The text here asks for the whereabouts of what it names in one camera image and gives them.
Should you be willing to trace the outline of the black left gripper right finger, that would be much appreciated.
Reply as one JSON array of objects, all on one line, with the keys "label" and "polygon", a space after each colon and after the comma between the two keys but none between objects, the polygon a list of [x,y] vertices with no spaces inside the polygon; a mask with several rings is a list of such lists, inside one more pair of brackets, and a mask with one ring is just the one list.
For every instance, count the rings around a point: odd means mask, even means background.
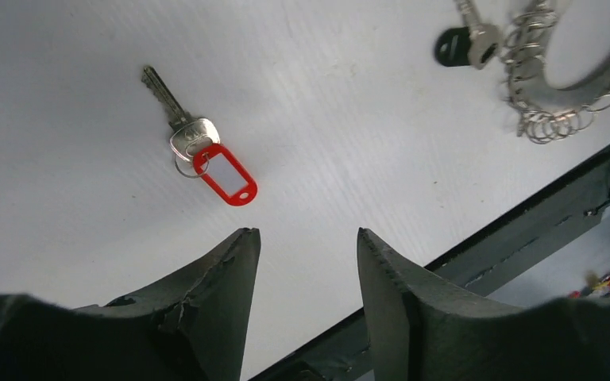
[{"label": "black left gripper right finger", "polygon": [[511,306],[411,262],[365,228],[357,267],[378,380],[610,380],[610,298]]}]

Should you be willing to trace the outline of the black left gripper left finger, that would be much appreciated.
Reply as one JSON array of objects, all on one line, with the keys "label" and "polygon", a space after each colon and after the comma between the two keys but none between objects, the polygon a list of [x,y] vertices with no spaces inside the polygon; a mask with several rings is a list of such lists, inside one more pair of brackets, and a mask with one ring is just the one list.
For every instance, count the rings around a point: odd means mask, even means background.
[{"label": "black left gripper left finger", "polygon": [[105,306],[0,294],[0,380],[237,380],[260,252],[239,229]]}]

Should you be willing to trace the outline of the silver key with red tag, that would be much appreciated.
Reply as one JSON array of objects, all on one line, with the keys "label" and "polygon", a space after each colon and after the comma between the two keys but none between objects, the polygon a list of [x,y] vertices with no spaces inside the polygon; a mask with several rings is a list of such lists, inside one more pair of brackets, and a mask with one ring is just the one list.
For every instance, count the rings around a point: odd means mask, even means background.
[{"label": "silver key with red tag", "polygon": [[168,144],[179,174],[202,180],[229,206],[246,206],[253,201],[258,195],[257,182],[222,144],[214,123],[185,110],[153,66],[142,68],[141,82],[164,109],[172,129]]}]

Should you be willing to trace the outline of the metal disc keyring with rings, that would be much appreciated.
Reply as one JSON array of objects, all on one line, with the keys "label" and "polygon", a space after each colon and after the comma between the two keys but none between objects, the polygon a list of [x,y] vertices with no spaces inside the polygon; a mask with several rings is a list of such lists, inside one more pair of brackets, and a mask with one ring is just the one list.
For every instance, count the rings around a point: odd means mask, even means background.
[{"label": "metal disc keyring with rings", "polygon": [[547,50],[567,9],[564,1],[531,1],[512,18],[512,29],[503,41],[505,101],[519,115],[517,136],[535,144],[575,135],[610,108],[610,51],[574,84],[548,82]]}]

